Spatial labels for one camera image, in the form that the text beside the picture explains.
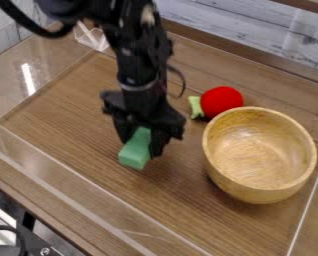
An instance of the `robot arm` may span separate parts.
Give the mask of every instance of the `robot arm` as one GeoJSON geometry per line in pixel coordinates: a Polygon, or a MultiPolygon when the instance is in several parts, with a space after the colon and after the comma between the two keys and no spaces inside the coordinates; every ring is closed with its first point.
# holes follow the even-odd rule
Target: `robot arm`
{"type": "Polygon", "coordinates": [[[137,127],[151,130],[151,157],[160,156],[170,139],[182,139],[186,119],[167,102],[167,70],[176,71],[167,65],[172,42],[152,0],[35,1],[44,13],[63,22],[59,31],[40,28],[9,0],[0,0],[0,8],[37,35],[59,38],[84,18],[101,26],[116,54],[121,89],[101,93],[104,113],[112,115],[124,143],[137,127]]]}

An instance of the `bowl rim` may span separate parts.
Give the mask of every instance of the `bowl rim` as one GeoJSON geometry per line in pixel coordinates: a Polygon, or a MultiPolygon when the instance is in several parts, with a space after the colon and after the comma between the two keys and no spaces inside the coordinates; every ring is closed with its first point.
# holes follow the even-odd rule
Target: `bowl rim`
{"type": "Polygon", "coordinates": [[[232,108],[227,111],[224,111],[223,113],[220,113],[208,123],[207,127],[206,127],[206,130],[204,130],[204,133],[203,133],[203,139],[202,139],[202,144],[203,144],[203,151],[204,151],[204,154],[206,154],[206,157],[207,157],[207,160],[212,166],[212,168],[216,169],[216,171],[222,174],[222,176],[224,176],[228,180],[231,180],[231,182],[235,182],[238,183],[239,185],[247,187],[247,188],[251,188],[251,189],[255,189],[255,190],[263,190],[263,191],[274,191],[274,190],[284,190],[284,189],[288,189],[299,184],[302,184],[303,182],[306,182],[306,180],[310,178],[312,172],[314,172],[314,169],[315,169],[315,165],[316,165],[316,147],[315,147],[315,142],[314,142],[314,139],[310,135],[310,133],[307,132],[306,128],[290,117],[287,116],[286,114],[275,111],[275,110],[271,110],[268,108],[263,108],[263,107],[239,107],[239,108],[232,108]],[[215,161],[212,161],[212,158],[211,158],[211,153],[210,153],[210,150],[208,150],[208,140],[207,140],[207,136],[208,136],[208,133],[210,133],[210,130],[214,126],[214,124],[219,121],[219,119],[222,117],[224,117],[226,115],[234,113],[234,112],[239,112],[239,111],[248,111],[248,110],[255,110],[255,111],[262,111],[262,112],[266,112],[266,113],[270,113],[270,114],[274,114],[282,118],[284,118],[286,120],[288,120],[291,122],[291,124],[295,125],[295,127],[299,129],[299,131],[302,132],[303,136],[306,137],[306,140],[310,144],[310,147],[311,147],[311,160],[310,160],[310,163],[308,163],[308,167],[303,173],[303,175],[300,177],[298,177],[295,180],[292,180],[291,182],[280,185],[279,187],[276,188],[258,188],[255,186],[250,186],[247,185],[246,183],[242,183],[242,182],[238,182],[235,181],[222,170],[220,168],[218,168],[215,166],[215,161]]]}

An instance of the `wooden bowl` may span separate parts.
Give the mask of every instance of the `wooden bowl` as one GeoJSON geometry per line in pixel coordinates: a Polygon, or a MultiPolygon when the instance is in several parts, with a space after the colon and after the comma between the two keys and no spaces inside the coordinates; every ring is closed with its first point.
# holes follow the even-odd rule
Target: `wooden bowl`
{"type": "Polygon", "coordinates": [[[315,144],[300,124],[258,107],[232,109],[212,119],[203,149],[212,181],[232,197],[254,204],[294,195],[316,164],[315,144]]]}

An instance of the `toy fruit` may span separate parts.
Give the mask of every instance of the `toy fruit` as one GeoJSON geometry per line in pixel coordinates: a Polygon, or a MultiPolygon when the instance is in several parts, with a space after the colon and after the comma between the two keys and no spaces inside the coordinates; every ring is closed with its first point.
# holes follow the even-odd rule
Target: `toy fruit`
{"type": "Polygon", "coordinates": [[[191,118],[207,117],[212,119],[222,112],[243,107],[243,97],[238,90],[228,86],[220,86],[207,91],[202,97],[188,97],[192,107],[191,118]]]}

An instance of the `red ball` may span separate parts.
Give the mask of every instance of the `red ball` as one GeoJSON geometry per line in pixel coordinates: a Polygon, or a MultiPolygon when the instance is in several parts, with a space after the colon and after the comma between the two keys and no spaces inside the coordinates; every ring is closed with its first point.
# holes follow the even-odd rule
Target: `red ball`
{"type": "Polygon", "coordinates": [[[214,118],[222,112],[242,107],[243,97],[234,88],[222,86],[202,95],[200,105],[206,117],[214,118]]]}

